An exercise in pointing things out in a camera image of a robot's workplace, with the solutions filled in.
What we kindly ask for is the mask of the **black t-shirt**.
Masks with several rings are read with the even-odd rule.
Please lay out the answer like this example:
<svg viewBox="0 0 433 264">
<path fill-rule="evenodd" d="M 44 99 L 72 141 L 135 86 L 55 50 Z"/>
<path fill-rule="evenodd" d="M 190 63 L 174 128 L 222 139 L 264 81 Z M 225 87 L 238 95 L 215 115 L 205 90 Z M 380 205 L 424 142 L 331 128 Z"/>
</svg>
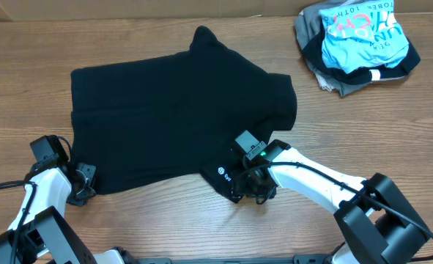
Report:
<svg viewBox="0 0 433 264">
<path fill-rule="evenodd" d="M 267 142 L 297 115 L 288 75 L 264 71 L 205 26 L 187 51 L 70 77 L 73 160 L 95 166 L 100 195 L 199 173 L 230 197 L 243 170 L 236 138 Z"/>
</svg>

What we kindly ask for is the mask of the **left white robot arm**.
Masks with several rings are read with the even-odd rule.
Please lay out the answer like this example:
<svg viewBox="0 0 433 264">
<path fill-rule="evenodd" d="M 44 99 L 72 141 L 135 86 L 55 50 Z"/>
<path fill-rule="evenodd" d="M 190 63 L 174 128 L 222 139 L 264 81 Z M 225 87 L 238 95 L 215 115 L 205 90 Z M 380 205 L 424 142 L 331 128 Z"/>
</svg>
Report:
<svg viewBox="0 0 433 264">
<path fill-rule="evenodd" d="M 47 253 L 52 263 L 135 263 L 121 247 L 91 253 L 64 218 L 68 204 L 83 206 L 95 196 L 95 166 L 70 162 L 71 146 L 61 136 L 42 136 L 30 148 L 36 162 L 25 178 L 0 183 L 0 190 L 22 186 L 26 192 L 15 220 L 0 234 L 0 263 L 35 263 Z"/>
</svg>

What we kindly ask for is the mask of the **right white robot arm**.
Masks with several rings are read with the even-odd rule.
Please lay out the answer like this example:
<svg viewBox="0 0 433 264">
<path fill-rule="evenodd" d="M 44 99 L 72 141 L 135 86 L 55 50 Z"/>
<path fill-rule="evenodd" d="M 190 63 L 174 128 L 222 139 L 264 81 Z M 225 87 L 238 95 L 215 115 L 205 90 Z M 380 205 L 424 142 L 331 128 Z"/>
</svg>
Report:
<svg viewBox="0 0 433 264">
<path fill-rule="evenodd" d="M 422 218 L 384 175 L 346 175 L 285 142 L 266 144 L 248 131 L 235 144 L 242 169 L 232 175 L 233 197 L 253 197 L 261 205 L 285 188 L 333 214 L 345 242 L 326 263 L 408 263 L 430 239 Z"/>
</svg>

